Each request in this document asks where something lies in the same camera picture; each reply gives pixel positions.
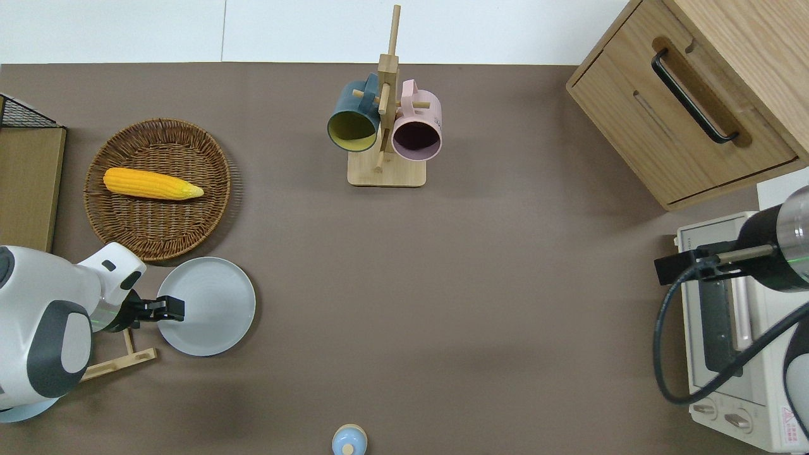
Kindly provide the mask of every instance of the white plate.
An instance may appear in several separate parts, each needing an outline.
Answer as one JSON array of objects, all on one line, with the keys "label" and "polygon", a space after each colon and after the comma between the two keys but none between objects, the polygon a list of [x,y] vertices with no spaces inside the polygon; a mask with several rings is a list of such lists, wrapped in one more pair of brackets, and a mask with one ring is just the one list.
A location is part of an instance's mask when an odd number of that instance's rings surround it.
[{"label": "white plate", "polygon": [[232,348],[256,314],[250,278],[219,257],[180,264],[160,285],[158,296],[185,302],[184,321],[159,321],[157,326],[169,344],[189,355],[216,355]]},{"label": "white plate", "polygon": [[28,420],[31,417],[36,417],[37,415],[47,411],[48,408],[53,406],[58,399],[59,398],[51,398],[49,400],[34,403],[32,405],[16,406],[9,410],[4,410],[3,412],[0,412],[0,423],[22,422],[23,420]]}]

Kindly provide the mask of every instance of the wicker basket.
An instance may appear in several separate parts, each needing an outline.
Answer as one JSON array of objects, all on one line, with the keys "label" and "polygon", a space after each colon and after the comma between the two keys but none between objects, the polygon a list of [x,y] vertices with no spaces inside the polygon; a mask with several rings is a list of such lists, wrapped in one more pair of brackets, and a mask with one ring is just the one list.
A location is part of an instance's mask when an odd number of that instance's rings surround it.
[{"label": "wicker basket", "polygon": [[[133,198],[104,186],[109,168],[160,172],[203,190],[184,201]],[[182,120],[155,118],[128,126],[95,155],[84,183],[84,208],[95,234],[118,242],[143,261],[187,253],[216,228],[231,194],[231,172],[214,138]]]}]

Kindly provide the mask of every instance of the corn cob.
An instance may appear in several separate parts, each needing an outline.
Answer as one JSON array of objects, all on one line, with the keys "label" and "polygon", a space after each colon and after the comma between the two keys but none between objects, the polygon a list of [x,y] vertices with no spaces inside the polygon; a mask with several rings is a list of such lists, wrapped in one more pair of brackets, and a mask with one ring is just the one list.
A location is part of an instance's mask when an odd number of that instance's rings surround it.
[{"label": "corn cob", "polygon": [[130,168],[107,169],[104,185],[113,193],[174,201],[196,198],[204,193],[202,188],[177,177]]}]

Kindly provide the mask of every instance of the wooden base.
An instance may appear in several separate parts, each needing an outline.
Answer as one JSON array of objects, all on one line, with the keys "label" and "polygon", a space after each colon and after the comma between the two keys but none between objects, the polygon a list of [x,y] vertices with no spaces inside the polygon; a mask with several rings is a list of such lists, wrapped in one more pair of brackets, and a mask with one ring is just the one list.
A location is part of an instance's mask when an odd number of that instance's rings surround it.
[{"label": "wooden base", "polygon": [[[354,186],[418,188],[427,182],[427,162],[410,161],[393,151],[381,152],[383,136],[366,151],[349,153],[348,180]],[[380,163],[379,154],[383,153]]]},{"label": "wooden base", "polygon": [[93,379],[98,376],[103,376],[107,373],[116,372],[122,368],[131,367],[133,365],[142,364],[147,360],[157,358],[157,350],[153,347],[143,351],[135,352],[132,345],[132,334],[129,329],[124,330],[124,341],[126,342],[126,351],[129,353],[117,359],[108,360],[100,364],[91,365],[82,376],[81,382]]}]

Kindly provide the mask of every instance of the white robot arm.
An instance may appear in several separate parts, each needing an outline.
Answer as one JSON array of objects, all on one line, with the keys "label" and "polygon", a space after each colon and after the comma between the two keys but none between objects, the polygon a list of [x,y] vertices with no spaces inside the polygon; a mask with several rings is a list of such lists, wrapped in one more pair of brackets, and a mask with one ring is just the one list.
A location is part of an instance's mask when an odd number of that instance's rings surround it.
[{"label": "white robot arm", "polygon": [[183,302],[140,300],[146,265],[118,243],[79,264],[34,249],[0,246],[0,412],[59,398],[81,380],[91,333],[142,320],[182,321]]}]

